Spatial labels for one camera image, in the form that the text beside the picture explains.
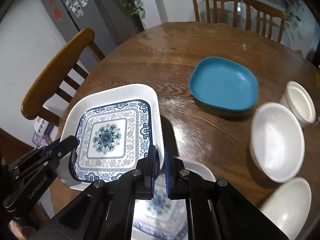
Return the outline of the left hand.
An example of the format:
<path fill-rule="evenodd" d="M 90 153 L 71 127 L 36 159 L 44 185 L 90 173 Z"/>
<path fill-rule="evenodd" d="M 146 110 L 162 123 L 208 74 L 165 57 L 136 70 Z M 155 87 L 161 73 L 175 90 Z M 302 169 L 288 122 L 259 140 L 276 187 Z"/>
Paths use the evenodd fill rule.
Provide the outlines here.
<path fill-rule="evenodd" d="M 36 230 L 30 226 L 21 226 L 17 221 L 11 220 L 9 223 L 11 232 L 19 240 L 28 240 L 29 236 Z"/>

